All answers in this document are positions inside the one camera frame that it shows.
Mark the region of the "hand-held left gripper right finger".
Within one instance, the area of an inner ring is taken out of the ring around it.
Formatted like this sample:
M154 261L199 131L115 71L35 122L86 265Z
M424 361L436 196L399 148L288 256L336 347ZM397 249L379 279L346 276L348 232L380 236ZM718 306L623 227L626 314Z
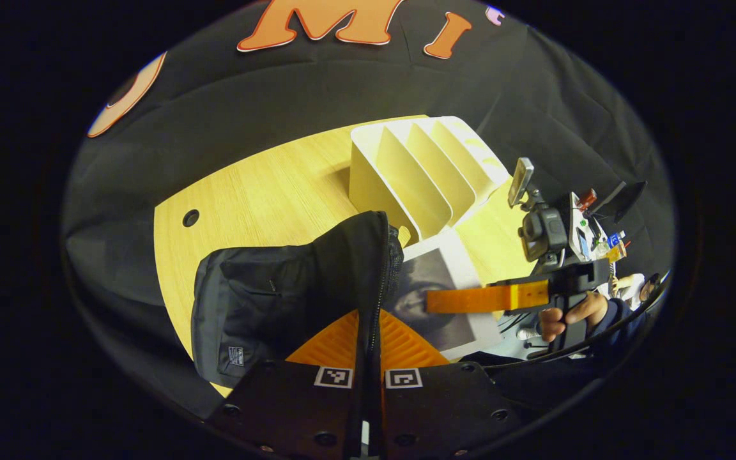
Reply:
M465 459L523 425L514 402L474 362L450 363L401 320L381 311L379 421L381 459Z

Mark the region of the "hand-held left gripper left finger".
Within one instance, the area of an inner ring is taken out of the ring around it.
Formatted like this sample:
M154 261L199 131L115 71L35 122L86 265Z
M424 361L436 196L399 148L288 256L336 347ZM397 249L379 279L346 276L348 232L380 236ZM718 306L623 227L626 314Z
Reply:
M359 457L359 325L358 312L348 312L288 358L260 361L206 425L264 457Z

